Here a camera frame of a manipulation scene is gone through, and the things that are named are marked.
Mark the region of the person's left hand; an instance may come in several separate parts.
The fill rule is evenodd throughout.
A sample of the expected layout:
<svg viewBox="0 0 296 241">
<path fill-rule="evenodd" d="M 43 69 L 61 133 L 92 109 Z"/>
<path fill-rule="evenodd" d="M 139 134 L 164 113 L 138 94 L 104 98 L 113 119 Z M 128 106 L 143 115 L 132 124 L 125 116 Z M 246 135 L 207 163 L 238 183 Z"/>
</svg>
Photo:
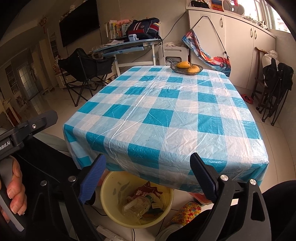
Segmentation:
<svg viewBox="0 0 296 241">
<path fill-rule="evenodd" d="M 12 164 L 12 179 L 7 187 L 7 194 L 11 200 L 10 209 L 14 214 L 22 216 L 27 209 L 27 196 L 25 194 L 25 187 L 22 183 L 22 172 L 18 161 L 10 156 L 13 161 Z"/>
</svg>

